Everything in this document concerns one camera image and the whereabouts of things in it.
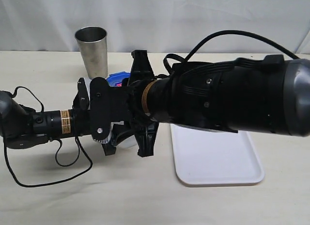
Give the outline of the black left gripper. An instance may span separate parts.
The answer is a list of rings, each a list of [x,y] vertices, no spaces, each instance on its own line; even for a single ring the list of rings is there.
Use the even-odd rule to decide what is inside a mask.
[[[109,124],[109,134],[105,139],[99,140],[93,138],[90,130],[90,110],[88,110],[89,99],[83,77],[77,82],[77,91],[72,105],[75,131],[78,136],[91,135],[94,142],[102,145],[106,156],[114,155],[116,153],[116,147],[111,144],[113,122]]]

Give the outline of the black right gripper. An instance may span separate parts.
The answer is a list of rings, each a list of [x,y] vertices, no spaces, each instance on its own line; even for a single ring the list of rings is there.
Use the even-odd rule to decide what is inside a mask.
[[[131,52],[133,63],[128,86],[111,87],[101,77],[90,83],[90,129],[95,139],[109,135],[109,124],[113,122],[111,144],[115,147],[134,135],[138,156],[154,155],[154,145],[159,128],[158,122],[150,119],[142,110],[142,93],[155,75],[146,50]]]

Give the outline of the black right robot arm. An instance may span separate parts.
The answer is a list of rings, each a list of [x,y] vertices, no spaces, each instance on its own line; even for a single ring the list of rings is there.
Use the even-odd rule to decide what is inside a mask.
[[[133,130],[171,123],[198,130],[310,134],[310,62],[268,55],[262,60],[185,62],[157,79],[145,50],[132,52],[128,83],[111,87],[100,77],[90,84],[94,139],[109,135],[112,122]]]

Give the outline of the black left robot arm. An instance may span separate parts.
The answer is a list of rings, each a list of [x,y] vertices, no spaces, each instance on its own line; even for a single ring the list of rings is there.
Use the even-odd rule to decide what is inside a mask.
[[[159,124],[147,118],[141,106],[148,81],[112,87],[101,77],[89,85],[78,82],[73,106],[65,111],[41,111],[16,103],[7,92],[0,93],[0,134],[11,149],[28,149],[53,140],[90,135],[101,143],[106,155],[134,136],[140,157],[152,156]]]

